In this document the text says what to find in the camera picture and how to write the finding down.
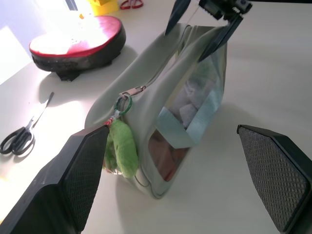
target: key ring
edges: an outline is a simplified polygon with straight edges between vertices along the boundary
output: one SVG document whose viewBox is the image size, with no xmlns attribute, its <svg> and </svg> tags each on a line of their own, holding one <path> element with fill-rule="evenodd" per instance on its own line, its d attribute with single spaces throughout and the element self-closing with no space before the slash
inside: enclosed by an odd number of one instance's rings
<svg viewBox="0 0 312 234">
<path fill-rule="evenodd" d="M 128 104 L 127 108 L 126 108 L 124 111 L 120 111 L 120 112 L 119 112 L 119 115 L 120 115 L 120 116 L 123 116 L 125 113 L 127 113 L 127 112 L 130 110 L 131 106 L 132 106 L 132 97 L 131 97 L 129 94 L 127 94 L 127 93 L 125 93 L 125 94 L 123 94 L 123 95 L 124 95 L 125 97 L 128 98 L 129 104 Z M 119 110 L 118 110 L 118 106 L 119 106 L 120 101 L 121 101 L 122 99 L 123 99 L 122 97 L 119 97 L 118 100 L 117 100 L 117 102 L 115 103 L 115 105 L 114 105 L 114 110 L 115 110 L 115 111 L 119 111 Z"/>
</svg>

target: black scissors handle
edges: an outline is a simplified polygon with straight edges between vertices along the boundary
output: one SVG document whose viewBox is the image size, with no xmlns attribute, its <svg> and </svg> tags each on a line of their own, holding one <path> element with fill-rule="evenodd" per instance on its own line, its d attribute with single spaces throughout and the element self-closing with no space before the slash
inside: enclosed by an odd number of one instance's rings
<svg viewBox="0 0 312 234">
<path fill-rule="evenodd" d="M 12 140 L 12 142 L 7 149 L 4 149 L 9 140 Z M 22 155 L 34 142 L 35 138 L 32 131 L 30 129 L 26 129 L 25 127 L 21 127 L 3 140 L 0 144 L 0 154 L 7 155 L 12 152 L 15 155 Z"/>
</svg>

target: scissors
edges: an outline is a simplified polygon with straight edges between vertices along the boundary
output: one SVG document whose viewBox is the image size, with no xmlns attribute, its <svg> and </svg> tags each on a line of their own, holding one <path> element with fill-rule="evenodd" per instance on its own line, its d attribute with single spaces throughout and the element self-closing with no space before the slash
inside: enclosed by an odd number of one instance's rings
<svg viewBox="0 0 312 234">
<path fill-rule="evenodd" d="M 142 0 L 126 0 L 124 1 L 121 5 L 120 5 L 120 8 L 121 10 L 126 10 L 126 9 L 130 9 L 130 8 L 133 8 L 133 9 L 137 9 L 137 8 L 140 8 L 143 6 L 143 1 Z"/>
<path fill-rule="evenodd" d="M 21 127 L 3 140 L 3 142 L 0 144 L 0 154 L 7 155 L 12 152 L 14 155 L 22 155 L 30 148 L 32 144 L 35 143 L 35 137 L 32 129 L 37 124 L 45 108 L 49 105 L 53 95 L 54 93 L 52 92 L 46 102 L 40 105 L 38 113 L 31 118 L 26 127 Z M 10 145 L 7 149 L 4 149 L 5 145 L 10 140 Z"/>
</svg>

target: scissor blade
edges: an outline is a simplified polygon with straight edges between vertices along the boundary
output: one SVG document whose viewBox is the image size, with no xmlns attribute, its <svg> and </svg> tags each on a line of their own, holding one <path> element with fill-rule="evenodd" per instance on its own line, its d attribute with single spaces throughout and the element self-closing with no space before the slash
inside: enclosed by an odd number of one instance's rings
<svg viewBox="0 0 312 234">
<path fill-rule="evenodd" d="M 36 113 L 36 115 L 34 115 L 34 117 L 32 118 L 32 128 L 34 128 L 34 126 L 36 125 L 36 123 L 38 122 L 38 120 L 40 119 L 40 117 L 42 116 L 45 108 L 49 105 L 51 99 L 53 98 L 54 92 L 52 92 L 49 96 L 49 98 L 40 105 L 38 112 Z"/>
<path fill-rule="evenodd" d="M 176 0 L 170 19 L 165 31 L 165 35 L 168 35 L 170 31 L 174 28 L 179 19 L 183 16 L 186 9 L 189 7 L 191 0 Z"/>
</svg>

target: red scissors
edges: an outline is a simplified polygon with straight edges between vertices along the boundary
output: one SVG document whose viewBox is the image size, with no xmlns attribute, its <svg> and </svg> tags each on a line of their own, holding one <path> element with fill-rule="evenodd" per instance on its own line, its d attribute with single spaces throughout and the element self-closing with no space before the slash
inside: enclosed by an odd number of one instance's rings
<svg viewBox="0 0 312 234">
<path fill-rule="evenodd" d="M 126 9 L 137 9 L 140 8 L 144 5 L 142 0 L 126 0 L 124 1 L 121 5 L 120 8 L 121 10 L 126 10 Z"/>
</svg>

